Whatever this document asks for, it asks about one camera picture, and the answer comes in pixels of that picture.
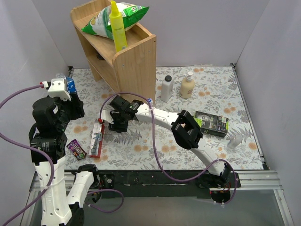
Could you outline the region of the blue label water bottle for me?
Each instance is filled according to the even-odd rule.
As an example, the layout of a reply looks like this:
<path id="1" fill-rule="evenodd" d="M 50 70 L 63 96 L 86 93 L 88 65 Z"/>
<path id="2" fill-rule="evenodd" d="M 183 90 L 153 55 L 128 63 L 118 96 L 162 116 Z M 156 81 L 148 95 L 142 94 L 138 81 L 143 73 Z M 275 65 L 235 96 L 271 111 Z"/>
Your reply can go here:
<path id="1" fill-rule="evenodd" d="M 66 77 L 63 73 L 57 73 L 56 78 L 62 78 L 66 81 L 66 90 L 69 94 L 77 93 L 75 82 L 72 78 Z"/>

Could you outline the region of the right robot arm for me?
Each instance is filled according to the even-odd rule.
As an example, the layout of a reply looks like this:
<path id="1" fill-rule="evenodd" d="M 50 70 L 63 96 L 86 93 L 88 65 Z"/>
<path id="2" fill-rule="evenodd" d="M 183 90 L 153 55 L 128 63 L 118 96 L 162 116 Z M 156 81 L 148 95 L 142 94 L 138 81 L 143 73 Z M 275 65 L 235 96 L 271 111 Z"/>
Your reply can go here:
<path id="1" fill-rule="evenodd" d="M 131 120 L 150 122 L 153 126 L 170 130 L 180 147 L 192 151 L 205 164 L 206 168 L 194 177 L 203 179 L 205 185 L 216 188 L 226 186 L 230 175 L 234 175 L 230 164 L 219 159 L 207 146 L 200 126 L 188 111 L 171 113 L 140 100 L 128 102 L 117 94 L 113 95 L 110 106 L 113 108 L 111 112 L 102 109 L 99 116 L 109 123 L 111 131 L 126 132 Z"/>

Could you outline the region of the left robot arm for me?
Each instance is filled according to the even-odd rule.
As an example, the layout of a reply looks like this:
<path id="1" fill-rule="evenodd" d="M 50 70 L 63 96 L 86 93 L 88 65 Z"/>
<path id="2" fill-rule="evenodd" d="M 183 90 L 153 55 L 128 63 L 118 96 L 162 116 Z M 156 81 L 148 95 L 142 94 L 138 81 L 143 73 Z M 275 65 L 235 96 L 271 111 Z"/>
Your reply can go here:
<path id="1" fill-rule="evenodd" d="M 35 124 L 29 132 L 32 162 L 40 180 L 43 226 L 82 226 L 83 204 L 90 188 L 100 184 L 93 164 L 80 166 L 70 192 L 65 186 L 65 130 L 71 120 L 84 117 L 83 102 L 77 93 L 69 100 L 44 97 L 33 105 Z"/>

